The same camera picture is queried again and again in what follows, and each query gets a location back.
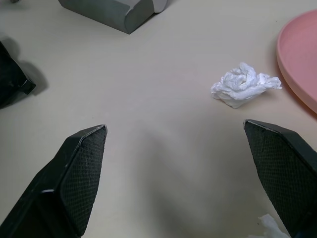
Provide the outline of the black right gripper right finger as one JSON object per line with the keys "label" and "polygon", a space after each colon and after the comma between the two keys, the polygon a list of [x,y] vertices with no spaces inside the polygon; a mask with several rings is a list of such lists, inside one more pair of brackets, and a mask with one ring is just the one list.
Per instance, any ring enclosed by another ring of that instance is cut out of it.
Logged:
{"label": "black right gripper right finger", "polygon": [[296,132],[247,119],[260,182],[291,238],[317,238],[317,152]]}

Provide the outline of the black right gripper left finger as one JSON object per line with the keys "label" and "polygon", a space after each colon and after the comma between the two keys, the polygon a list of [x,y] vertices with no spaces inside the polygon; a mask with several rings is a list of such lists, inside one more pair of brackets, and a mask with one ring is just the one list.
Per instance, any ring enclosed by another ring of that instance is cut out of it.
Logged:
{"label": "black right gripper left finger", "polygon": [[81,238],[97,196],[104,124],[66,138],[0,225],[0,238]]}

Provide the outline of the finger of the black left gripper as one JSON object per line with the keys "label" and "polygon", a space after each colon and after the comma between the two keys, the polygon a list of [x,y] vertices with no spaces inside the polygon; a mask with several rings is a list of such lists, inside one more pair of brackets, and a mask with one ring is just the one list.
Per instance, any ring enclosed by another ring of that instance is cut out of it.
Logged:
{"label": "finger of the black left gripper", "polygon": [[0,109],[10,105],[19,94],[29,95],[35,87],[0,41]]}

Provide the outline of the white tissue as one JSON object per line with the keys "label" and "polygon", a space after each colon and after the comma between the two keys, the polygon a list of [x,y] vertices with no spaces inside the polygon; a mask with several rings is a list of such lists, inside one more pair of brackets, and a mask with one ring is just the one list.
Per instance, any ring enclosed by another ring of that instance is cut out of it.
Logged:
{"label": "white tissue", "polygon": [[211,87],[211,95],[214,99],[221,100],[231,108],[237,109],[271,89],[282,89],[282,83],[278,77],[271,77],[264,73],[257,74],[253,67],[242,62]]}
{"label": "white tissue", "polygon": [[280,230],[277,222],[270,214],[259,217],[259,220],[265,229],[264,234],[260,238],[290,238]]}

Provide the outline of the pink plate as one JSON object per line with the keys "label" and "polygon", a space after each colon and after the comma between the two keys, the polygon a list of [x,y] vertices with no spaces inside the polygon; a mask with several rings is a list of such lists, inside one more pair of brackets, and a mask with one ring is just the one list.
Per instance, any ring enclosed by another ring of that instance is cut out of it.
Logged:
{"label": "pink plate", "polygon": [[283,26],[276,55],[286,84],[317,114],[317,9],[298,15]]}

